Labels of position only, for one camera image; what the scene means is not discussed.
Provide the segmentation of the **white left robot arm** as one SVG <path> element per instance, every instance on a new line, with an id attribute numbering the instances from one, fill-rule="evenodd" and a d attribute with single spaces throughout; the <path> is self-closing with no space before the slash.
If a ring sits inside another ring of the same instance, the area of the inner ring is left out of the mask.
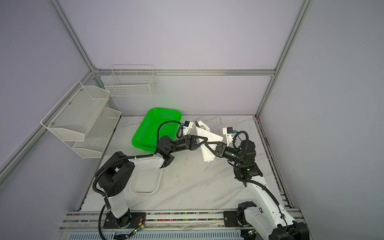
<path id="1" fill-rule="evenodd" d="M 134 220 L 126 202 L 124 189 L 135 172 L 168 167 L 174 160 L 172 153 L 194 151 L 208 141 L 207 137 L 186 135 L 179 140 L 163 136 L 158 140 L 153 154 L 127 156 L 123 152 L 114 153 L 95 174 L 92 183 L 94 192 L 100 194 L 108 210 L 107 220 L 117 228 L 130 228 L 138 224 Z"/>

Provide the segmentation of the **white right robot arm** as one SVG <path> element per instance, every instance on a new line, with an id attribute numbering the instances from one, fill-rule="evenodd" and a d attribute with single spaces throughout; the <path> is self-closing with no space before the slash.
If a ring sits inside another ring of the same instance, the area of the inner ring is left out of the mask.
<path id="1" fill-rule="evenodd" d="M 205 146 L 216 157 L 233 165 L 235 179 L 253 194 L 251 201 L 238 205 L 237 220 L 242 227 L 253 227 L 264 240 L 309 240 L 305 223 L 297 222 L 274 196 L 256 164 L 255 144 L 244 140 L 232 148 L 222 142 L 207 142 Z"/>

